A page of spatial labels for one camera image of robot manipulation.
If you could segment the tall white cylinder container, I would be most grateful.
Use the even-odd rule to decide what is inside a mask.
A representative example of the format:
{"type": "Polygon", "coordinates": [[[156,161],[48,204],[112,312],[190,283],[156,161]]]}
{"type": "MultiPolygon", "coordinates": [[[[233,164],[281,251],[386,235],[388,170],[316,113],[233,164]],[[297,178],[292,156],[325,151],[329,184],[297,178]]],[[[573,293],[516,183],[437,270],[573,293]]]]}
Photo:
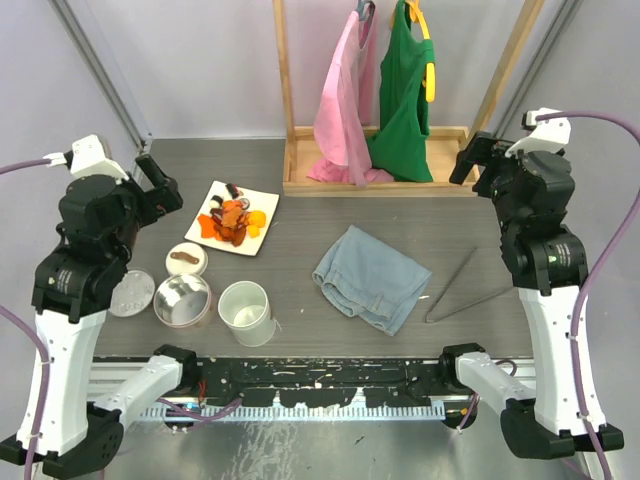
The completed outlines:
{"type": "Polygon", "coordinates": [[[218,314],[236,341],[250,348],[268,343],[277,327],[266,291],[251,281],[227,287],[219,297],[218,314]]]}

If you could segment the metal tongs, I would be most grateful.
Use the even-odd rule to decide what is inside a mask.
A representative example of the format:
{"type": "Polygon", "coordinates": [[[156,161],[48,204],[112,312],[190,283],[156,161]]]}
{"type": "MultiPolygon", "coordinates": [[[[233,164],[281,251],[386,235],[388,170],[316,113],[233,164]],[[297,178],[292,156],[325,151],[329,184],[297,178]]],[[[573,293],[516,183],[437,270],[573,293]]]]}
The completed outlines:
{"type": "Polygon", "coordinates": [[[471,297],[470,293],[459,293],[463,287],[466,287],[462,280],[463,274],[468,266],[477,256],[478,247],[473,246],[463,257],[460,263],[454,269],[452,275],[447,280],[444,288],[434,298],[432,304],[427,308],[423,316],[426,324],[435,324],[448,319],[458,313],[470,310],[473,307],[487,303],[493,299],[510,292],[513,287],[510,285],[493,289],[482,295],[471,297]]]}

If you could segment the pink metal bowl container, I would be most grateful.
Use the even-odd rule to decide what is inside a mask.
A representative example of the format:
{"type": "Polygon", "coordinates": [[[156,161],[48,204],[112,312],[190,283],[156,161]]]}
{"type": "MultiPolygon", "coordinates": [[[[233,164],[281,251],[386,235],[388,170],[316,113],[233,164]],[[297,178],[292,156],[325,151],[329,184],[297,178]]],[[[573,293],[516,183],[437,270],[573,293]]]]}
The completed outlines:
{"type": "Polygon", "coordinates": [[[152,306],[163,324],[174,329],[185,329],[203,326],[213,319],[213,300],[212,290],[203,278],[194,274],[179,274],[159,285],[152,306]]]}

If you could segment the blue denim shorts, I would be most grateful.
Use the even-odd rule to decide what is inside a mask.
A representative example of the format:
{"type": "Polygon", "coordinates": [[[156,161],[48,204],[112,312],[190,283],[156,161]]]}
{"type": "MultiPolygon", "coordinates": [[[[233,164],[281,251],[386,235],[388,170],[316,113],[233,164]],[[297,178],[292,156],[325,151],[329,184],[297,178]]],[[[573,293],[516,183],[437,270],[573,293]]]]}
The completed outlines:
{"type": "Polygon", "coordinates": [[[354,225],[312,273],[338,311],[388,336],[404,325],[431,278],[430,270],[354,225]]]}

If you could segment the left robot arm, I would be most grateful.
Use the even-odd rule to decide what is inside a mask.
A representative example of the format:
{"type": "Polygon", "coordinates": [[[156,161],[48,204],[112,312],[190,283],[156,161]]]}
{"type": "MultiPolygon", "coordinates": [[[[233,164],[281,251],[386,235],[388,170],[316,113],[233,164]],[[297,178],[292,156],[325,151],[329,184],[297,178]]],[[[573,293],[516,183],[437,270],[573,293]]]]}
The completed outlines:
{"type": "Polygon", "coordinates": [[[151,183],[144,190],[120,166],[63,157],[73,181],[60,199],[59,243],[38,265],[26,328],[36,357],[28,406],[16,434],[1,444],[4,461],[74,479],[104,469],[125,431],[166,393],[194,393],[200,384],[193,351],[163,345],[115,391],[87,396],[94,351],[114,289],[131,260],[139,231],[183,205],[176,181],[149,155],[136,163],[151,183]]]}

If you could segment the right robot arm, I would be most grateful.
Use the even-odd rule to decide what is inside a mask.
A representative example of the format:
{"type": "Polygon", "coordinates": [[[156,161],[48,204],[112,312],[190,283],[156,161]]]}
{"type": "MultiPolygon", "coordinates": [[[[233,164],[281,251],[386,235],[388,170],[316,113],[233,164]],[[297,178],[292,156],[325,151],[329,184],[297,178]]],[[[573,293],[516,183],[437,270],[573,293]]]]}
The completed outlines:
{"type": "Polygon", "coordinates": [[[563,223],[575,182],[562,147],[522,148],[477,132],[458,153],[451,182],[461,183],[475,165],[484,170],[472,189],[495,207],[501,256],[528,321],[536,386],[510,376],[476,343],[443,349],[440,385],[483,397],[519,458],[622,449],[623,432],[599,405],[588,348],[580,347],[579,362],[572,361],[571,346],[586,331],[585,313],[573,310],[588,265],[582,242],[563,223]]]}

